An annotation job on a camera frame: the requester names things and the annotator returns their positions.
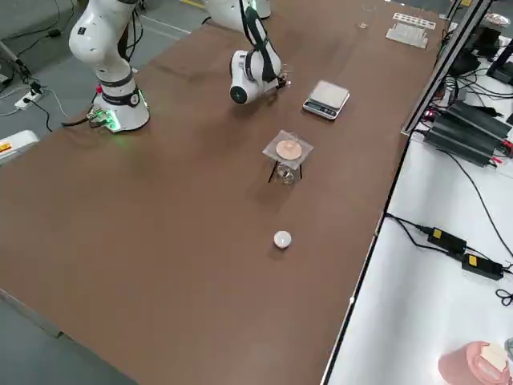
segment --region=kitchen scale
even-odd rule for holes
[[[303,103],[303,109],[328,120],[335,120],[349,99],[349,91],[321,80]]]

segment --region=brown table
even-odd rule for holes
[[[138,74],[144,129],[59,130],[8,164],[0,287],[141,384],[318,383],[442,36],[388,41],[411,10],[377,4],[359,30],[360,2],[273,2],[292,86],[243,107],[228,62],[248,44],[204,26]],[[301,112],[319,79],[351,92],[334,124]],[[281,129],[315,146],[293,187],[267,183]]]

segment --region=gray floor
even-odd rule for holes
[[[24,25],[20,28],[15,22],[10,21],[11,14],[15,16],[19,12],[26,19],[34,17],[34,13],[28,14],[31,0],[11,0],[16,6],[12,9],[7,6],[9,13],[3,9],[0,13],[0,39],[14,52],[19,52],[28,47],[38,35],[31,35],[18,39],[4,39],[9,35],[17,34],[20,31],[34,30],[41,26],[48,26],[56,19],[55,3],[53,0],[39,0],[42,7],[43,18],[38,15],[37,21],[32,24]],[[62,27],[71,12],[70,0],[56,0],[60,5]],[[34,72],[34,77],[41,84],[48,86],[56,92],[60,98],[64,111],[69,116],[77,116],[84,111],[91,102],[91,97],[95,93],[96,80],[89,67],[79,62],[71,53],[67,46],[67,36],[69,29],[75,23],[79,14],[79,8],[75,7],[75,16],[67,25],[67,32],[63,36],[55,39],[44,39],[33,49],[21,56],[24,63]],[[131,64],[135,68],[142,68],[152,58],[160,52],[171,46],[177,39],[184,37],[189,31],[197,28],[206,17],[204,11],[194,6],[180,3],[179,0],[148,0],[147,9],[142,13],[141,21],[144,25],[144,36],[132,58]],[[1,73],[10,75],[10,71],[2,64]],[[22,84],[11,85],[2,94],[14,90]],[[14,103],[28,92],[22,89],[13,95],[0,100],[0,115],[14,110]],[[66,116],[62,114],[59,106],[52,94],[47,94],[38,102],[50,113],[50,128],[59,129],[60,122],[67,121]],[[12,135],[16,132],[29,129],[39,137],[48,135],[45,127],[46,115],[36,106],[31,106],[25,111],[18,112],[10,116],[0,116],[0,138]]]
[[[71,0],[55,0],[61,11],[59,27],[71,14]],[[401,0],[413,6],[443,13],[449,0]],[[179,0],[147,0],[143,13],[144,38],[138,45],[132,65],[142,68],[153,57],[171,46],[188,31],[197,28],[206,14]],[[513,5],[498,3],[492,10],[513,18]],[[38,0],[34,15],[34,0],[4,0],[0,12],[0,39],[10,35],[47,26],[57,17],[53,0]],[[79,10],[71,18],[67,30],[76,20]],[[34,41],[34,36],[5,40],[13,51],[21,51]],[[95,91],[95,77],[91,70],[77,61],[67,48],[67,39],[46,39],[24,55],[23,60],[34,71],[34,77],[53,89],[68,115],[76,116],[91,101]],[[19,87],[13,84],[8,90]],[[12,111],[14,102],[26,90],[0,100],[0,114]],[[66,117],[59,110],[52,94],[39,102],[51,115],[50,126],[59,129]],[[45,115],[36,107],[15,115],[0,117],[0,138],[30,129],[40,138],[48,134]],[[66,336],[51,337],[0,299],[0,383],[2,385],[133,385],[116,369],[96,357],[86,348]]]

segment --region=black power supply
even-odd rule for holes
[[[467,249],[467,241],[446,233],[437,227],[430,229],[430,233],[427,235],[429,243],[437,245],[449,253],[463,255]]]
[[[474,254],[465,254],[462,260],[462,269],[493,279],[494,281],[504,277],[504,266]]]

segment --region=pink object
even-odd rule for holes
[[[503,371],[499,371],[485,358],[481,350],[490,345],[488,342],[471,342],[444,355],[438,361],[438,369],[443,379],[450,385],[508,385],[511,383],[510,367],[504,362]]]

